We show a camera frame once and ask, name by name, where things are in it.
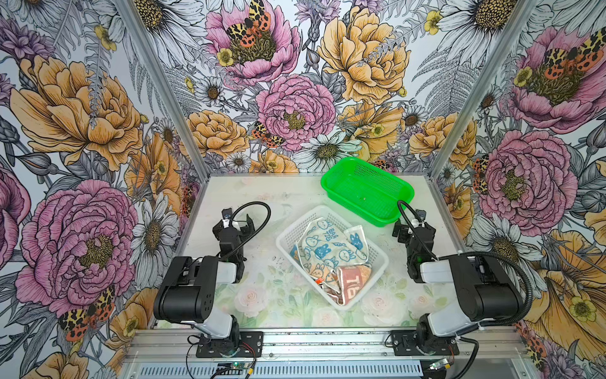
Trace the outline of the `green plastic basket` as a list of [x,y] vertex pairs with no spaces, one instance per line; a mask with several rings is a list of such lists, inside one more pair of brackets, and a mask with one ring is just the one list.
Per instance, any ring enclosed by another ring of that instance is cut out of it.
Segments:
[[410,203],[410,183],[355,157],[341,159],[321,178],[328,197],[376,227],[399,219],[397,202]]

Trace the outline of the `blue bunny pattern towel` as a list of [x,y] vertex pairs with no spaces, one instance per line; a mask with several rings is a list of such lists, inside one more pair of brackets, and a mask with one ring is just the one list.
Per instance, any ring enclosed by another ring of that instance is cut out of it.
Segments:
[[343,229],[321,217],[307,225],[290,256],[316,284],[335,294],[337,284],[331,274],[339,267],[367,265],[369,247],[362,226]]

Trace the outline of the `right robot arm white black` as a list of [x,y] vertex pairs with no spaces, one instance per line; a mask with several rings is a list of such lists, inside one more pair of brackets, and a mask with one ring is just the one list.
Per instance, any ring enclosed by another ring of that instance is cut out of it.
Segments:
[[513,260],[498,254],[456,253],[437,257],[436,230],[414,212],[398,219],[393,237],[407,248],[407,272],[417,284],[451,284],[455,300],[445,308],[424,314],[414,330],[390,332],[386,344],[397,356],[457,355],[463,336],[486,326],[512,325],[530,309],[505,268],[520,272]]

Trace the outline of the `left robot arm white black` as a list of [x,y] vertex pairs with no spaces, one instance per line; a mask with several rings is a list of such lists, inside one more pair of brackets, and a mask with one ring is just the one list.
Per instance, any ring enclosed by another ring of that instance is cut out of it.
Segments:
[[219,254],[200,259],[179,256],[172,260],[153,304],[158,321],[189,326],[198,331],[197,355],[233,357],[242,341],[238,320],[214,306],[220,284],[237,284],[245,271],[241,244],[256,231],[253,220],[235,221],[230,208],[213,229]]

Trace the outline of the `orange pink patterned towel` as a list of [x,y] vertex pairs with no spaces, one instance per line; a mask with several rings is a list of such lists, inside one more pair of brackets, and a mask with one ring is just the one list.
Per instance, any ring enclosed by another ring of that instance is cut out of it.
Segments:
[[339,267],[331,274],[337,284],[332,296],[339,306],[348,305],[364,288],[372,274],[369,265],[348,265]]

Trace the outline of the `small green circuit board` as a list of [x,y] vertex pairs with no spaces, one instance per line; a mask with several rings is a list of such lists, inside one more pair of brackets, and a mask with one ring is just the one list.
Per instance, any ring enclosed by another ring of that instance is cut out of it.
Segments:
[[451,363],[448,358],[442,358],[429,365],[429,370],[447,370],[451,367]]

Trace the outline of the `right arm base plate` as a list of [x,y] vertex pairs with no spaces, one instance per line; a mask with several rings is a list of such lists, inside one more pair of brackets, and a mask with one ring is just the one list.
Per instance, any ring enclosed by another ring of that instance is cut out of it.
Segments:
[[385,346],[390,347],[395,356],[459,355],[459,347],[454,338],[436,337],[431,333],[422,336],[420,332],[413,330],[391,331]]

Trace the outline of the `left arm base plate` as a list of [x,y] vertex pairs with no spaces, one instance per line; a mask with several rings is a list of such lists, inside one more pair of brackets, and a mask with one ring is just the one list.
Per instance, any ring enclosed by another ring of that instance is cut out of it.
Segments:
[[239,340],[232,337],[213,339],[198,344],[197,358],[260,358],[264,345],[264,333],[240,332]]

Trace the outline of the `aluminium front rail frame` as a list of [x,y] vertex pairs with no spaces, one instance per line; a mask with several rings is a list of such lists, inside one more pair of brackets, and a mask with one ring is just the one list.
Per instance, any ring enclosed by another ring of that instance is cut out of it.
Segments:
[[[185,329],[137,333],[122,378],[538,378],[510,327],[474,332],[456,356],[395,356],[385,341],[393,328],[258,328],[260,358],[197,358],[197,338]],[[447,370],[429,365],[448,358]]]

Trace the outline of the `right aluminium corner post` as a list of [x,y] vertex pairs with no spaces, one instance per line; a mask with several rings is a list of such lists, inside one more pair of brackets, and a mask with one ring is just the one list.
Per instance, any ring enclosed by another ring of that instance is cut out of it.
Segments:
[[537,4],[537,0],[517,2],[510,20],[506,23],[502,34],[496,40],[494,51],[488,54],[485,65],[482,68],[478,79],[473,84],[468,99],[459,112],[458,118],[456,119],[450,134],[432,163],[431,170],[429,171],[430,179],[437,178],[440,170],[451,157],[459,139],[462,137],[473,117],[473,114],[481,101],[481,97],[485,94],[490,83],[497,75],[512,46],[519,40],[522,29],[530,19],[533,9]]

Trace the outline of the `aluminium corner post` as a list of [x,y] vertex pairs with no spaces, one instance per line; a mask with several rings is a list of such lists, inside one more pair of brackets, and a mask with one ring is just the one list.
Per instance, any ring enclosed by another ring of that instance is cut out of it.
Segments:
[[496,40],[494,51],[488,54],[485,65],[482,68],[478,79],[473,84],[468,99],[459,112],[458,118],[456,119],[450,134],[432,163],[431,170],[429,171],[430,179],[437,178],[440,170],[451,157],[459,139],[462,137],[473,117],[473,114],[481,101],[481,97],[485,94],[490,83],[497,75],[512,46],[519,40],[522,29],[530,19],[533,9],[537,4],[537,0],[517,2],[510,20],[506,23],[502,34]]
[[197,143],[193,139],[192,132],[186,124],[186,117],[175,97],[170,82],[164,72],[163,65],[154,52],[152,38],[148,36],[145,26],[140,19],[139,13],[133,1],[118,1],[118,12],[126,24],[126,30],[132,37],[137,48],[138,55],[142,58],[156,89],[170,115],[181,140],[189,153],[189,157],[203,184],[207,184],[210,173],[200,154]]

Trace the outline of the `left aluminium corner post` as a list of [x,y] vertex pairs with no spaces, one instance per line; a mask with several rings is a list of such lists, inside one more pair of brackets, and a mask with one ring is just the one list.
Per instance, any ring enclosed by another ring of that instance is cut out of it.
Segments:
[[145,26],[140,19],[139,13],[133,1],[118,1],[118,12],[126,24],[126,30],[132,37],[137,48],[138,55],[142,58],[156,89],[170,115],[181,140],[189,153],[189,157],[203,184],[207,184],[210,173],[200,154],[197,143],[193,139],[192,132],[186,124],[186,117],[175,97],[170,82],[164,72],[163,65],[154,52],[152,38],[148,36]]

